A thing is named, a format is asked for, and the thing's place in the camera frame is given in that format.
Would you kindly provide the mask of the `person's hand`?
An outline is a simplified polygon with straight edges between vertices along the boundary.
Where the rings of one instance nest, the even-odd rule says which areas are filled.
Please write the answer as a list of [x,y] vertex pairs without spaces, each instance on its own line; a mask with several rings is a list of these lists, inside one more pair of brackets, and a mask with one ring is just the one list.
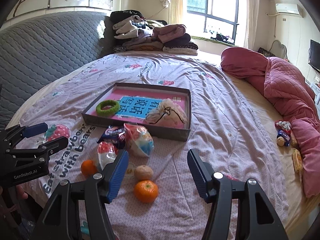
[[17,199],[27,199],[28,194],[25,192],[24,188],[21,185],[16,186],[16,194],[17,194]]

